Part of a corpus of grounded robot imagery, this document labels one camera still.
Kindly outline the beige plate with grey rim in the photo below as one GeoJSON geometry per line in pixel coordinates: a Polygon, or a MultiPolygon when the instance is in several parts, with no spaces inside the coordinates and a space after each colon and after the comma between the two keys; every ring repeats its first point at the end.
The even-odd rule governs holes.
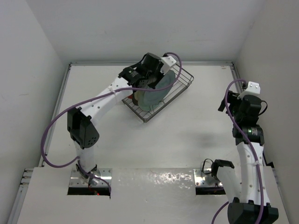
{"type": "Polygon", "coordinates": [[[137,106],[139,106],[141,109],[145,108],[144,94],[145,94],[144,91],[136,91],[134,93],[134,97],[133,97],[134,104],[137,105],[137,106]]]}

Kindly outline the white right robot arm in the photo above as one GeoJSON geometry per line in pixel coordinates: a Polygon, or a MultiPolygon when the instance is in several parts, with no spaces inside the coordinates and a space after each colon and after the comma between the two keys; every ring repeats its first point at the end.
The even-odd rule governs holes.
{"type": "Polygon", "coordinates": [[[231,161],[217,159],[211,176],[220,181],[228,197],[228,221],[231,224],[272,224],[278,220],[278,209],[271,206],[263,175],[263,129],[258,125],[264,113],[259,97],[241,96],[228,91],[219,111],[233,118],[232,135],[240,158],[241,180],[231,161]]]}

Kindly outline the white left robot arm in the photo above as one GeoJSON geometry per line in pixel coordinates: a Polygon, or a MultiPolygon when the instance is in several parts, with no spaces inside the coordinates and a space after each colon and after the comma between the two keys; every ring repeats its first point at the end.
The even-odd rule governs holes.
{"type": "Polygon", "coordinates": [[[175,75],[168,75],[176,60],[168,55],[158,57],[147,53],[142,60],[124,68],[99,95],[67,112],[67,130],[74,141],[78,162],[76,169],[91,186],[100,182],[94,148],[100,138],[96,126],[100,119],[123,99],[132,97],[137,105],[151,108],[167,95],[175,75]]]}

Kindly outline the blue-grey beaded rim plate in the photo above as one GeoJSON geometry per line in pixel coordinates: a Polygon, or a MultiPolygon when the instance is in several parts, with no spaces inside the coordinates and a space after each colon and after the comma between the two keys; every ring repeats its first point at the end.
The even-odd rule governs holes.
{"type": "Polygon", "coordinates": [[[160,90],[160,91],[145,91],[145,94],[144,94],[145,108],[142,110],[149,112],[149,111],[156,109],[159,106],[160,102],[164,99],[164,97],[171,90],[171,88],[175,82],[175,79],[176,79],[175,72],[170,70],[165,74],[165,76],[156,85],[156,89],[162,89],[168,85],[171,85],[169,88],[160,90]]]}

